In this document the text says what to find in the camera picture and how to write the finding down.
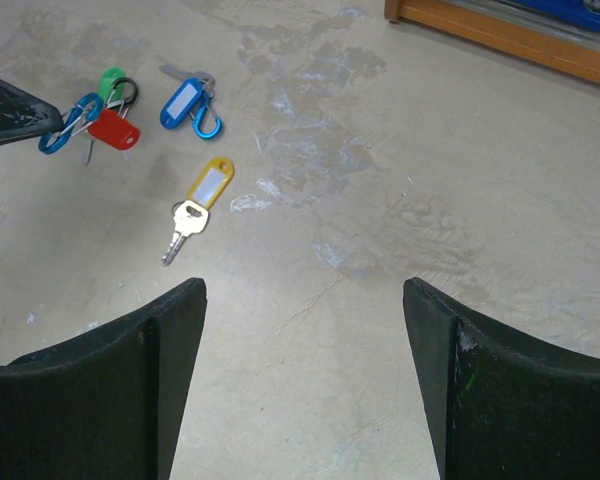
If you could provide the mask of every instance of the blue carabiner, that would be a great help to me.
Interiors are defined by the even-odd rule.
[[[91,103],[95,103],[95,105],[89,111],[87,111],[87,107]],[[58,150],[64,147],[69,139],[73,136],[73,128],[83,115],[88,123],[93,123],[98,119],[103,108],[104,102],[102,98],[100,98],[100,95],[97,93],[86,94],[69,112],[67,121],[64,124],[64,128],[60,131],[58,137],[51,144],[49,144],[54,134],[47,133],[43,135],[40,138],[40,142],[38,142],[38,150],[47,155],[56,153]]]
[[[203,132],[202,128],[204,126],[205,117],[207,116],[207,112],[210,111],[216,119],[216,127],[210,132]],[[202,93],[202,102],[198,111],[196,112],[195,117],[193,118],[193,131],[196,132],[203,140],[211,140],[218,136],[220,131],[222,130],[222,119],[216,114],[216,112],[211,107],[211,97],[207,92]]]

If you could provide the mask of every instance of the black plastic part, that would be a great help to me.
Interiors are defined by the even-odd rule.
[[[0,80],[0,145],[62,130],[56,107]]]
[[[136,101],[138,100],[138,96],[140,95],[140,88],[138,87],[138,84],[135,82],[135,80],[129,77],[116,78],[113,82],[111,82],[111,93],[113,93],[118,87],[122,86],[122,93],[124,94],[124,87],[126,85],[129,85],[131,87],[131,93],[126,97],[123,96],[123,105],[130,107],[131,105],[136,103]]]
[[[206,310],[190,279],[0,367],[0,479],[169,478]]]
[[[600,359],[417,278],[404,314],[442,479],[600,480]]]

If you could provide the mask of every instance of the silver key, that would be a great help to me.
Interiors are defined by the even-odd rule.
[[[88,141],[89,146],[87,147],[87,155],[84,157],[85,165],[89,165],[89,163],[91,163],[91,155],[93,154],[93,144],[95,143],[95,140],[93,138],[90,138]]]
[[[190,78],[197,78],[202,82],[202,85],[207,93],[213,97],[213,87],[216,84],[216,79],[213,78],[213,75],[202,71],[185,72],[183,70],[178,70],[176,67],[172,67],[171,65],[160,65],[158,68],[162,73],[166,73],[170,77],[177,78],[181,82],[189,80]]]
[[[209,212],[191,200],[185,200],[173,213],[176,227],[167,253],[162,257],[162,265],[168,267],[173,262],[184,241],[194,233],[204,230],[209,220]]]

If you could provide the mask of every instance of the blue object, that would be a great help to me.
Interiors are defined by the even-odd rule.
[[[210,132],[203,132],[202,127],[204,125],[204,120],[207,116],[207,112],[209,111],[213,114],[214,118],[216,119],[216,126]],[[212,138],[215,138],[222,130],[222,119],[218,117],[213,108],[211,108],[211,97],[206,91],[202,94],[202,104],[200,105],[200,108],[198,108],[198,111],[196,112],[195,116],[193,117],[192,126],[193,131],[196,132],[196,135],[198,135],[203,140],[210,140]]]
[[[600,2],[589,0],[589,6],[582,0],[511,0],[519,5],[538,10],[576,27],[600,32]]]
[[[197,78],[185,80],[160,112],[160,124],[167,130],[178,127],[203,93],[204,85]]]
[[[87,111],[87,107],[92,103],[94,105],[89,111]],[[73,128],[76,126],[76,123],[78,123],[83,114],[87,122],[95,122],[100,116],[100,112],[102,112],[103,108],[104,102],[102,101],[102,98],[100,98],[100,95],[97,93],[86,94],[69,112],[69,116],[64,124],[64,128],[58,137],[51,144],[49,144],[54,136],[54,133],[47,133],[43,135],[38,143],[38,150],[47,155],[56,153],[58,150],[64,147],[69,139],[73,136]]]

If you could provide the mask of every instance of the wooden shelf edge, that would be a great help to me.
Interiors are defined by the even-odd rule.
[[[442,0],[385,0],[388,20],[398,17],[481,43],[564,73],[600,84],[600,52],[473,12]]]

